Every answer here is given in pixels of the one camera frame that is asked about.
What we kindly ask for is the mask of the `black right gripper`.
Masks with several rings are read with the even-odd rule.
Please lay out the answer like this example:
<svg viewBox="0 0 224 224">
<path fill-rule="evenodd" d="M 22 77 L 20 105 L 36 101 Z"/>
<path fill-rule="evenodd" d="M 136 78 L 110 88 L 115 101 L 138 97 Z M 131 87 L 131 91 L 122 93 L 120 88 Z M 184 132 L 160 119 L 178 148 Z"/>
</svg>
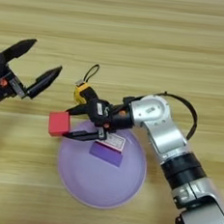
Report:
<svg viewBox="0 0 224 224">
<path fill-rule="evenodd" d="M 117 130 L 133 128 L 134 123 L 130 110 L 130 104 L 134 101 L 134 97 L 123 98 L 123 103 L 110 104 L 105 106 L 105 119 L 102 122 L 104 137 L 108 134 L 114 133 Z M 90 106 L 86 104 L 78 104 L 67 110 L 70 115 L 91 115 Z M 97 132 L 87 132 L 86 130 L 65 132 L 63 134 L 66 138 L 75 139 L 75 141 L 91 141 L 99 138 Z"/>
</svg>

